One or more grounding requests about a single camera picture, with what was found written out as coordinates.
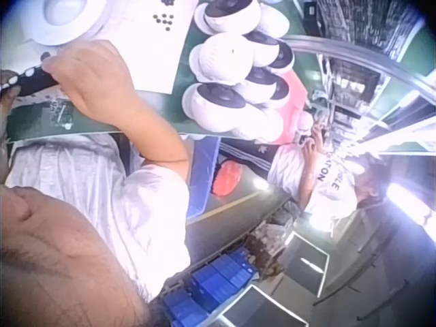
person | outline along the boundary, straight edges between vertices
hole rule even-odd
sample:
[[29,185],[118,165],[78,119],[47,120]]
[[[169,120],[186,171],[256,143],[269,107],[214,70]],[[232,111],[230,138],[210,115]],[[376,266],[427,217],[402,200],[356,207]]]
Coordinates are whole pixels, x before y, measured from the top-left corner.
[[311,136],[302,147],[223,139],[219,151],[282,188],[302,211],[314,217],[340,219],[351,215],[358,204],[367,206],[383,201],[390,183],[387,167],[373,164],[354,178],[342,164],[324,153],[320,124],[313,126]]
[[[1,325],[152,326],[145,303],[189,265],[185,147],[138,97],[111,43],[73,42],[42,68],[81,113],[117,127],[146,161],[126,176],[109,134],[12,149],[0,187]],[[19,91],[1,99],[2,112]]]

red object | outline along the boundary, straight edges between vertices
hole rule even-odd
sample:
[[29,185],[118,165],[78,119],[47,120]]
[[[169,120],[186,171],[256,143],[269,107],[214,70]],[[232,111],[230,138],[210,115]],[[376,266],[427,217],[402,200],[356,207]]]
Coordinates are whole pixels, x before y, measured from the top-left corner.
[[243,167],[239,163],[231,160],[223,162],[213,182],[212,193],[216,196],[230,194],[238,185],[242,174]]
[[284,122],[283,133],[271,144],[287,144],[294,140],[298,117],[304,109],[307,99],[307,90],[294,70],[281,77],[289,85],[290,100],[286,105],[278,109]]

hair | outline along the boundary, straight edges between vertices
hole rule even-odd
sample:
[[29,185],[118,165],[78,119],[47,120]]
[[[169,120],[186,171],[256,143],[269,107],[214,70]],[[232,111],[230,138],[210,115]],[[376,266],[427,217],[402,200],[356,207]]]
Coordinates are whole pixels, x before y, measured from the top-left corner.
[[358,208],[367,208],[368,206],[375,206],[381,204],[386,199],[386,193],[390,184],[391,173],[390,169],[380,163],[372,163],[366,171],[371,176],[371,186],[378,192],[376,196],[370,196],[359,202]]

white shirt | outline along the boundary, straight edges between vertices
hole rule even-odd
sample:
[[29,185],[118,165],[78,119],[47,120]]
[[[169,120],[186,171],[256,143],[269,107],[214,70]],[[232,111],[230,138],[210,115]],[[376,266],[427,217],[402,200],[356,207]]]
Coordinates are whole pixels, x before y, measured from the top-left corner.
[[146,300],[187,268],[189,193],[175,172],[156,165],[126,177],[108,134],[23,142],[12,155],[8,187],[34,187],[75,206],[94,226]]
[[[268,181],[296,198],[304,167],[301,147],[297,144],[280,146],[272,161]],[[340,219],[356,210],[354,177],[342,165],[319,154],[313,178],[315,184],[305,212],[316,217]]]

white t-shirt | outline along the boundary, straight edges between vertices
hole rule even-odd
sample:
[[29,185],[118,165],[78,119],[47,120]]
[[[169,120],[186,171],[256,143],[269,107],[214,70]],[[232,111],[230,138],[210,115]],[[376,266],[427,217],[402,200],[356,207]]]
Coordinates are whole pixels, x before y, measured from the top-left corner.
[[[305,167],[297,144],[280,146],[272,161],[268,181],[294,198]],[[354,177],[337,162],[319,154],[314,172],[315,184],[305,212],[329,219],[348,217],[357,207]]]
[[23,142],[13,152],[6,185],[34,187],[75,206],[145,291],[146,300],[190,263],[186,183],[156,165],[126,177],[116,142],[108,134]]

